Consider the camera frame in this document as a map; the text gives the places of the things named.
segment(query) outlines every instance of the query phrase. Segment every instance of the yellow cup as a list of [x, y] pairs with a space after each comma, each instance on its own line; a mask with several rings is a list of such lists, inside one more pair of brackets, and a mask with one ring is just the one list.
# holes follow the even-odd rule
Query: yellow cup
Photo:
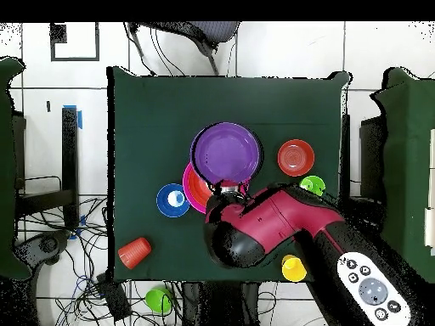
[[282, 259], [282, 274], [285, 279], [297, 283], [302, 281], [307, 276], [307, 270], [302, 264], [301, 259], [294, 255], [286, 255]]

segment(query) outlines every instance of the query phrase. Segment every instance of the chair wheel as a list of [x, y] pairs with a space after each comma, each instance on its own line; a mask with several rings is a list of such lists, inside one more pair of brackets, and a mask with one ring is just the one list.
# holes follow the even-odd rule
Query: chair wheel
[[48, 259], [47, 261], [45, 261], [45, 263], [49, 266], [52, 266], [55, 263], [57, 263], [59, 261], [59, 259], [60, 259], [60, 255], [58, 254], [56, 256], [53, 256], [51, 259]]

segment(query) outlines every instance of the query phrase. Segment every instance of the blue tape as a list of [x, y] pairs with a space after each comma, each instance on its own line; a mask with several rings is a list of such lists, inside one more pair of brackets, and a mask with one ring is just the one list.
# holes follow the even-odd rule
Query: blue tape
[[[76, 109], [77, 105], [64, 105], [64, 109]], [[82, 111], [77, 111], [77, 126], [79, 129], [83, 129], [83, 122], [82, 122]]]
[[[80, 228], [76, 229], [76, 234], [77, 235], [80, 235], [81, 233], [82, 233], [82, 230]], [[71, 235], [70, 236], [70, 240], [75, 240], [75, 239], [77, 239], [76, 235]]]
[[83, 129], [83, 124], [82, 124], [82, 111], [77, 111], [77, 126], [79, 129]]

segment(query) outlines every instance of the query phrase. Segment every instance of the red cup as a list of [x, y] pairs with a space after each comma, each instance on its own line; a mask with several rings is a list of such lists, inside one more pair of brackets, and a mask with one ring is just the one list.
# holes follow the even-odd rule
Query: red cup
[[149, 253], [151, 245], [146, 238], [137, 238], [118, 250], [122, 263], [130, 270], [136, 267]]

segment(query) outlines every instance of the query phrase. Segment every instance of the green cloth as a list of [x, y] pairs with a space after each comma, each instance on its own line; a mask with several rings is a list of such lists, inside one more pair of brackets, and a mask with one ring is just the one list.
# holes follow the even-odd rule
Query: green cloth
[[13, 58], [0, 58], [0, 276], [23, 280], [31, 276], [27, 265], [19, 261], [13, 251], [15, 242], [15, 177], [14, 131], [12, 99], [9, 83], [24, 66]]
[[426, 281], [434, 283], [435, 256], [424, 245], [424, 225], [435, 81], [391, 69], [386, 88], [374, 98], [381, 103], [388, 130], [383, 151], [387, 217], [381, 236]]
[[[349, 76], [331, 80], [139, 77], [113, 68], [115, 88], [115, 279], [137, 280], [284, 280], [281, 259], [295, 254], [289, 240], [257, 267], [226, 269], [208, 255], [203, 239], [205, 216], [190, 207], [179, 218], [156, 207], [158, 191], [182, 183], [195, 135], [212, 123], [228, 121], [254, 131], [263, 146], [261, 171], [250, 193], [275, 182], [300, 182], [278, 167], [278, 150], [299, 138], [311, 144], [315, 162], [307, 175], [324, 179], [337, 196], [342, 89]], [[138, 237], [152, 251], [133, 270], [117, 255]]]

